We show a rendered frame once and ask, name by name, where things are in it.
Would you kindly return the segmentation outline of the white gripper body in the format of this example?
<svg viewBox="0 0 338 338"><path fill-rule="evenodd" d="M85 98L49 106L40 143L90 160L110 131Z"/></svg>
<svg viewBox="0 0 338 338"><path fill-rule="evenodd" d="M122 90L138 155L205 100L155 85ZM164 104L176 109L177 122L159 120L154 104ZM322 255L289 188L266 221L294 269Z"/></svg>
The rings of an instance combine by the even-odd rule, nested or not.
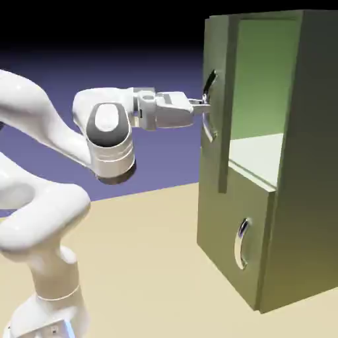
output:
<svg viewBox="0 0 338 338"><path fill-rule="evenodd" d="M187 127L193 124L193 106L183 92L158 92L155 99L158 128Z"/></svg>

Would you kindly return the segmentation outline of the green cabinet door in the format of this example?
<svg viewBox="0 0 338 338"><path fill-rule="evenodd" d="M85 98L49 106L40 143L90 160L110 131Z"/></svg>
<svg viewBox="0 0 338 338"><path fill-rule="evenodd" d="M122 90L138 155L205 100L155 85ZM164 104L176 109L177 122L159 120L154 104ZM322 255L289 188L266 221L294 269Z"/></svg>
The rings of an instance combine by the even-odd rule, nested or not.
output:
<svg viewBox="0 0 338 338"><path fill-rule="evenodd" d="M253 310L260 308L275 192L233 163L228 165L226 192L213 191L201 149L197 243ZM247 265L240 270L234 239L244 218L251 225L242 246Z"/></svg>
<svg viewBox="0 0 338 338"><path fill-rule="evenodd" d="M209 92L209 117L217 136L212 143L203 139L203 160L213 191L219 193L227 189L238 28L236 15L211 16L205 21L203 88L214 69L217 79Z"/></svg>

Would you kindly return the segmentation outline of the green cabinet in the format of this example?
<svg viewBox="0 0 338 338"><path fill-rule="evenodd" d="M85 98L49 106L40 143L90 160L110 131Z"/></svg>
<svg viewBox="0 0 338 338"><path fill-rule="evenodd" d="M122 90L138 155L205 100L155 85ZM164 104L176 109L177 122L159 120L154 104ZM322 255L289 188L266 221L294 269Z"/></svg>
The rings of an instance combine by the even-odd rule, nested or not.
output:
<svg viewBox="0 0 338 338"><path fill-rule="evenodd" d="M239 18L228 165L275 188L261 313L338 287L338 10Z"/></svg>

